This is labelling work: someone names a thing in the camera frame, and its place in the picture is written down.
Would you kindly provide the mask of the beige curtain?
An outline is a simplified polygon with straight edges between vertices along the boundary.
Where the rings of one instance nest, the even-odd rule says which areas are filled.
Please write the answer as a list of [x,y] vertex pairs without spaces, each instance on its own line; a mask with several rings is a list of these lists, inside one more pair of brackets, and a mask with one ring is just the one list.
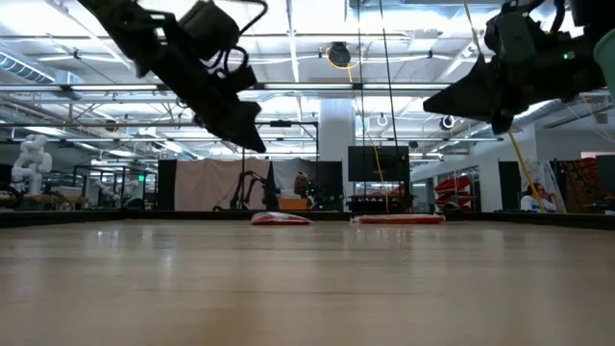
[[242,170],[266,178],[271,161],[248,158],[245,161],[178,161],[175,181],[175,211],[227,209],[239,184]]

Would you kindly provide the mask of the black metal table frame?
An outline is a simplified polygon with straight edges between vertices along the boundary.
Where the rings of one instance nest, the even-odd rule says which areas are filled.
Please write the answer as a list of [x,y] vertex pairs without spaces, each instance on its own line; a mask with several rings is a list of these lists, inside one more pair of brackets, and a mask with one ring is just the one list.
[[[252,210],[76,210],[0,212],[0,229],[84,222],[136,220],[249,220]],[[535,212],[448,212],[448,221],[507,222],[615,232],[615,215]]]

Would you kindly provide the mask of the black door panel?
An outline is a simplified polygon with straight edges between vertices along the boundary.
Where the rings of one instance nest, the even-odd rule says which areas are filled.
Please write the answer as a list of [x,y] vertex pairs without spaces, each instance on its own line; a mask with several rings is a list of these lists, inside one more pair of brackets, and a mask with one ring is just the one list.
[[499,161],[500,188],[503,210],[519,209],[521,174],[517,161]]

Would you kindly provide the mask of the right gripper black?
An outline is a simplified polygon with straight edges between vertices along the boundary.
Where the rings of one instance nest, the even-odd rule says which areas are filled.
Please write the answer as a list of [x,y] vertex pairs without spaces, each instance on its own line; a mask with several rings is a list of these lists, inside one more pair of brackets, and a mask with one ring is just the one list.
[[587,42],[558,43],[522,62],[503,53],[490,62],[479,55],[470,72],[423,103],[425,111],[491,120],[496,135],[507,132],[516,115],[543,101],[570,101],[576,95],[606,86]]

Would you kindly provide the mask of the red popcorn bag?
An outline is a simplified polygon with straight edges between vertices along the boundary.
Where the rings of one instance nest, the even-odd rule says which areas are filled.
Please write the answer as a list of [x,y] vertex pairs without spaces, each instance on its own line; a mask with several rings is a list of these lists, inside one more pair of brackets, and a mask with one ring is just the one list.
[[440,224],[446,221],[444,215],[438,214],[366,214],[355,216],[352,223],[358,224]]
[[296,225],[304,226],[310,225],[311,220],[299,216],[296,214],[277,212],[277,211],[265,211],[255,213],[251,218],[251,224],[253,226],[267,226],[267,225]]

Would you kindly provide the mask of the black partition panel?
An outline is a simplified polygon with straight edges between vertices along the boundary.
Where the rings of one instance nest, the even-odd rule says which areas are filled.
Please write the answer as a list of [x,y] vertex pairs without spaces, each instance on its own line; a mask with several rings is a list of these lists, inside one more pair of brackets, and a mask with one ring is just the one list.
[[158,209],[175,209],[177,160],[160,160],[158,166]]

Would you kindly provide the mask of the black stand frame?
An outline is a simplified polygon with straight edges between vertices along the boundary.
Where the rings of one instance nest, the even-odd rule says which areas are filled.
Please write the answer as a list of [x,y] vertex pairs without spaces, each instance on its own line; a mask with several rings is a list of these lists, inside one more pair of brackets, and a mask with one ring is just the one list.
[[[315,143],[315,151],[313,153],[299,153],[300,158],[313,158],[316,162],[320,161],[319,157],[319,129],[318,122],[305,122],[305,121],[291,121],[291,120],[272,120],[268,122],[257,121],[257,128],[259,129],[261,126],[268,126],[271,128],[289,128],[292,126],[299,126],[301,129],[304,129],[306,126],[313,126],[315,128],[315,136],[312,133],[308,133],[310,135],[311,140]],[[241,172],[247,171],[245,169],[245,160],[246,160],[246,149],[243,148],[241,152]],[[273,164],[269,165],[268,173],[272,173],[275,179],[275,175],[273,173]]]

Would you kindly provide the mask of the patterned fabric panel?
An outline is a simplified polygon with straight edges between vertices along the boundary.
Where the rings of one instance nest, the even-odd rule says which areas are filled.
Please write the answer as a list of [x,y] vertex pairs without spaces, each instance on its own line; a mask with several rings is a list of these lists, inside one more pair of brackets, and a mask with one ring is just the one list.
[[568,212],[582,212],[602,197],[596,159],[558,161],[556,173]]

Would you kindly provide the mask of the white building column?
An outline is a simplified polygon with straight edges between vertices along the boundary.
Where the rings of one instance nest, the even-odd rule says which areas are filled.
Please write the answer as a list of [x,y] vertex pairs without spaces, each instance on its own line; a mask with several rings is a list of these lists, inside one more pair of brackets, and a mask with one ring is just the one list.
[[351,99],[322,99],[319,117],[319,156],[322,161],[347,159],[355,145],[356,112]]

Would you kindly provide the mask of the white humanoid robot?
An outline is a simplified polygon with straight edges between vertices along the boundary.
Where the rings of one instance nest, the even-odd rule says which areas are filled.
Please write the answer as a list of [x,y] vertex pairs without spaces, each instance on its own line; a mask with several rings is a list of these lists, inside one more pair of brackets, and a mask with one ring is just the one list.
[[12,166],[12,184],[26,195],[39,195],[43,175],[52,170],[53,158],[44,151],[48,138],[28,135],[20,143],[20,154]]

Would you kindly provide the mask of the wooden work table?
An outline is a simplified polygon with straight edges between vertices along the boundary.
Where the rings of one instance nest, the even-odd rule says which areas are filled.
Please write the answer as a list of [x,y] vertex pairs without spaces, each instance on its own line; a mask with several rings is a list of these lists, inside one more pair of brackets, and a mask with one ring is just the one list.
[[15,199],[0,195],[0,209],[15,211],[79,210],[88,199],[83,196],[26,195]]

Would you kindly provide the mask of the person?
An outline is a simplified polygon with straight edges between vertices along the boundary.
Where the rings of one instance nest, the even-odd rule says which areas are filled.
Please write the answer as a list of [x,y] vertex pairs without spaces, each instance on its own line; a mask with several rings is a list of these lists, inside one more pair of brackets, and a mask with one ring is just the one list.
[[544,213],[561,212],[561,206],[555,194],[547,191],[539,183],[528,186],[526,193],[520,200],[520,209]]
[[294,193],[307,201],[307,208],[312,207],[312,182],[308,178],[308,174],[299,171],[294,180]]

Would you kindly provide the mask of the low black cabinet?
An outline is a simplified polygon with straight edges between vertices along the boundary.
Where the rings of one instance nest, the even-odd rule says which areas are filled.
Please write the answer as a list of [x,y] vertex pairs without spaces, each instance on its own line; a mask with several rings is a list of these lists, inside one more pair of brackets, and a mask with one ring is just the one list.
[[355,195],[347,203],[352,212],[407,212],[413,201],[413,195]]

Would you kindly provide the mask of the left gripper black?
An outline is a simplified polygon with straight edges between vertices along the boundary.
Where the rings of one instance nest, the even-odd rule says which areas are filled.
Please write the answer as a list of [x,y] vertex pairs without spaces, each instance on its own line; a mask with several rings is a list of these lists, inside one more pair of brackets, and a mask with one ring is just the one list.
[[242,102],[238,93],[222,88],[220,68],[235,70],[248,63],[238,46],[240,30],[165,28],[161,41],[154,28],[137,32],[135,63],[141,72],[154,72],[186,106],[194,111],[194,123],[220,139],[264,153],[256,128],[261,107]]

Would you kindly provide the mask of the black monitor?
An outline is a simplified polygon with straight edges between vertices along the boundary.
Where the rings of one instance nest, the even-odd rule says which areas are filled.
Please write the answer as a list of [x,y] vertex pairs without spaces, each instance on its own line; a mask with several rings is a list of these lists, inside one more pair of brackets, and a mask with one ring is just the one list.
[[348,175],[351,182],[407,182],[408,148],[349,146]]

